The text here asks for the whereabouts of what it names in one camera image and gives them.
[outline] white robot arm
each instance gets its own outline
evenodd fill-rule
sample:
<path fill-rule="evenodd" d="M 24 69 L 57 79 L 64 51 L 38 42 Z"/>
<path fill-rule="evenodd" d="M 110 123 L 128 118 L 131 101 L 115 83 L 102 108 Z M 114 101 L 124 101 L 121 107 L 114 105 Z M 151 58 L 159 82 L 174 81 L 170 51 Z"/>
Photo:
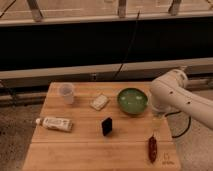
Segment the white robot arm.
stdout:
<path fill-rule="evenodd" d="M 187 83 L 186 74 L 177 69 L 153 80 L 150 85 L 152 111 L 166 114 L 174 107 L 213 129 L 213 101 L 185 90 Z"/>

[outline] bowl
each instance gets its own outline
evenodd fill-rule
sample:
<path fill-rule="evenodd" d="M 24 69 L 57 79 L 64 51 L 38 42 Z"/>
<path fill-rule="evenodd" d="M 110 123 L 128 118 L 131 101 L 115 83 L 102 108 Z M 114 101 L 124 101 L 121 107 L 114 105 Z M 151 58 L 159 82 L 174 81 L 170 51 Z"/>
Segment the bowl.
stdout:
<path fill-rule="evenodd" d="M 137 88 L 126 88 L 118 94 L 117 102 L 123 112 L 138 115 L 146 109 L 148 98 Z"/>

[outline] floor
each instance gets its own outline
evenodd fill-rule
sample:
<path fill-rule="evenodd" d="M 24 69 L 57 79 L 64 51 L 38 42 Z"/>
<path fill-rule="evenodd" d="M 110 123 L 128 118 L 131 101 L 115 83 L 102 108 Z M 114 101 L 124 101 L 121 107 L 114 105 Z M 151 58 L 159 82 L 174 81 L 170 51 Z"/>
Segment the floor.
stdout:
<path fill-rule="evenodd" d="M 197 92 L 213 100 L 213 91 Z M 42 105 L 0 108 L 0 171 L 21 171 Z M 187 125 L 181 113 L 168 117 L 173 135 Z M 174 139 L 182 171 L 210 171 L 213 168 L 213 131 L 192 120 L 190 130 Z"/>

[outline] clear cup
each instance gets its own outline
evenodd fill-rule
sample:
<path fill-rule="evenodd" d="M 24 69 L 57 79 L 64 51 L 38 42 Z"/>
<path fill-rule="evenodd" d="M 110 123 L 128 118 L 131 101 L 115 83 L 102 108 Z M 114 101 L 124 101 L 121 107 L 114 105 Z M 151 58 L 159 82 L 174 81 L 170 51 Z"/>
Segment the clear cup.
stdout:
<path fill-rule="evenodd" d="M 75 87 L 72 83 L 63 83 L 58 88 L 58 94 L 66 104 L 73 104 Z"/>

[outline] wooden table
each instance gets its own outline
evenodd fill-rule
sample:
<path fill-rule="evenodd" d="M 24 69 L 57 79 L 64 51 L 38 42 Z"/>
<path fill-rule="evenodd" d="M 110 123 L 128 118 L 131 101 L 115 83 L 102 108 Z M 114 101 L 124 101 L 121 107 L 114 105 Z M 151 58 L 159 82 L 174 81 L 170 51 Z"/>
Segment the wooden table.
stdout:
<path fill-rule="evenodd" d="M 116 97 L 127 87 L 149 92 L 148 83 L 74 83 L 75 102 L 66 105 L 58 96 L 60 83 L 50 85 L 41 116 L 70 118 L 71 133 L 47 130 L 37 126 L 29 147 L 23 171 L 141 171 L 180 170 L 179 159 L 166 119 L 155 133 L 158 157 L 154 164 L 148 159 L 147 140 L 153 134 L 150 109 L 138 117 L 124 114 Z M 96 111 L 90 101 L 100 93 L 110 98 L 107 106 Z M 113 132 L 102 135 L 101 122 L 113 119 Z"/>

